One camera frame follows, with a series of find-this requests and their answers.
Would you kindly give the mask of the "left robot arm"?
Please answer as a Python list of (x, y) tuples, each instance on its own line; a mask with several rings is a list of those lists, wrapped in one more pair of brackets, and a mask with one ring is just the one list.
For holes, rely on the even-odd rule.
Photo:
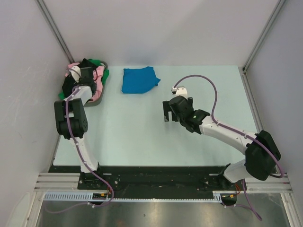
[(89, 124), (84, 109), (84, 105), (92, 99), (96, 89), (93, 68), (80, 68), (75, 65), (68, 69), (63, 82), (64, 99), (54, 103), (57, 132), (68, 140), (78, 153), (83, 173), (95, 172), (98, 169), (98, 161), (90, 153), (85, 138)]

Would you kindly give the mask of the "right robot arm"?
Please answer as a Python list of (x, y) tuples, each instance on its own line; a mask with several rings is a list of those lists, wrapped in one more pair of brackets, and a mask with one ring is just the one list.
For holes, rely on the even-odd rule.
[(208, 112), (194, 110), (193, 99), (190, 97), (176, 96), (169, 101), (163, 101), (162, 105), (165, 122), (179, 122), (190, 133), (218, 139), (245, 156), (242, 161), (228, 164), (220, 172), (218, 184), (224, 190), (231, 189), (237, 181), (248, 177), (267, 180), (281, 158), (271, 134), (267, 131), (245, 132), (215, 122)]

